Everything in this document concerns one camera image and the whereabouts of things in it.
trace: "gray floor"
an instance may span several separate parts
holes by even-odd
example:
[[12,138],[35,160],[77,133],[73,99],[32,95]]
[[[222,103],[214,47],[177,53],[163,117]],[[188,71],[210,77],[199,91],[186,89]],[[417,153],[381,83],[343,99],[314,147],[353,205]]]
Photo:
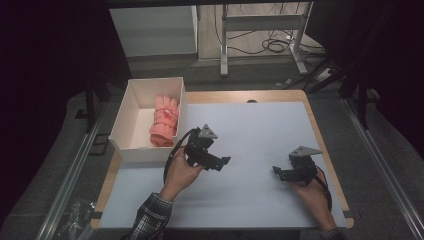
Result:
[[[220,77],[218,61],[197,61],[192,56],[137,58],[129,59],[129,62],[134,78],[182,76],[186,91],[282,89],[287,79],[302,79],[293,60],[287,57],[231,59],[228,78]],[[301,89],[303,84],[299,81],[290,89]],[[309,94],[308,99],[355,218],[354,227],[345,229],[345,233],[349,239],[414,239],[346,107],[338,97],[339,86],[340,82],[335,82],[315,94]],[[112,129],[124,93],[123,89],[116,86],[108,87],[112,99],[107,103],[98,132],[106,135]],[[37,235],[85,136],[85,120],[74,118],[78,109],[83,108],[83,93],[69,100],[62,131],[37,176],[6,219],[0,239],[34,239]],[[424,162],[401,134],[381,116],[374,104],[368,105],[368,123],[370,132],[396,178],[422,216],[424,189],[420,183],[423,182]],[[92,153],[101,150],[99,147],[91,148]],[[58,223],[58,230],[68,221],[75,199],[82,198],[90,202],[97,200],[113,151],[109,144],[103,155],[91,154],[87,157]],[[126,230],[102,230],[93,239],[118,239],[124,233]],[[281,237],[279,232],[273,234],[275,238]],[[263,235],[263,239],[273,237]],[[301,239],[319,239],[318,232],[304,230]]]

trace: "hand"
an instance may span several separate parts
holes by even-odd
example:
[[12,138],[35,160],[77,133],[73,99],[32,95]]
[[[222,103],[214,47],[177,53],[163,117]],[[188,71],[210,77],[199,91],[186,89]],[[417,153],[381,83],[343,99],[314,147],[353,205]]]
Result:
[[[317,175],[325,182],[324,173],[321,170],[318,170]],[[315,179],[312,179],[308,186],[303,186],[300,183],[291,183],[291,186],[318,221],[322,231],[329,231],[337,228],[333,215],[328,210],[327,198],[325,197],[324,190]]]
[[168,201],[174,201],[179,192],[196,180],[203,168],[201,165],[195,167],[188,165],[185,159],[184,147],[178,149],[169,167],[160,196]]

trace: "shirt sleeve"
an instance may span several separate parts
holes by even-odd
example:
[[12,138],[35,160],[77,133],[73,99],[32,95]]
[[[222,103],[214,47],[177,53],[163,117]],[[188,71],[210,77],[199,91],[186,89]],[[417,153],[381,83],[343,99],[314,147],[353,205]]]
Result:
[[149,239],[160,229],[155,239],[162,239],[163,228],[171,216],[172,202],[167,201],[157,193],[150,194],[149,198],[137,211],[129,240]]
[[320,235],[322,240],[347,240],[346,236],[342,230],[340,230],[340,228],[321,232]]

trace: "white wall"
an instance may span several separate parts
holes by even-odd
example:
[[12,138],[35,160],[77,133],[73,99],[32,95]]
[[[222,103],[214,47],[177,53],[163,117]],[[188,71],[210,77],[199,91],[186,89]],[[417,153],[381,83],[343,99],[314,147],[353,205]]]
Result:
[[197,52],[193,6],[110,9],[127,57]]

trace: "desk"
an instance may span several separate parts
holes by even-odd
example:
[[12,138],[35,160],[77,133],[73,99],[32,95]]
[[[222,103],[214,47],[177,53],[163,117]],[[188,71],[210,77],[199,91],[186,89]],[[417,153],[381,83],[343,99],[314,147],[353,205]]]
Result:
[[[312,113],[309,102],[306,98],[306,95],[303,91],[300,90],[290,90],[290,91],[222,91],[222,92],[188,92],[187,101],[188,103],[245,103],[248,100],[254,99],[258,102],[302,102],[305,106],[306,112],[308,114],[311,126],[315,133],[318,145],[323,151],[323,159],[327,166],[327,169],[330,173],[332,182],[336,190],[336,196],[340,201],[340,205],[344,212],[349,211],[346,199],[344,197],[343,191],[341,189],[340,183],[337,178],[337,174],[331,163],[330,156],[325,147],[324,141],[322,139],[321,133],[319,131],[318,125],[315,121],[314,115]],[[110,164],[106,179],[104,181],[101,193],[99,195],[97,206],[95,209],[96,215],[102,213],[105,209],[106,203],[109,199],[110,193],[113,188],[113,184],[118,173],[121,159],[119,155],[115,152],[112,162]],[[99,219],[92,219],[91,225],[93,228],[98,228]],[[347,226],[353,226],[353,219],[347,219]]]

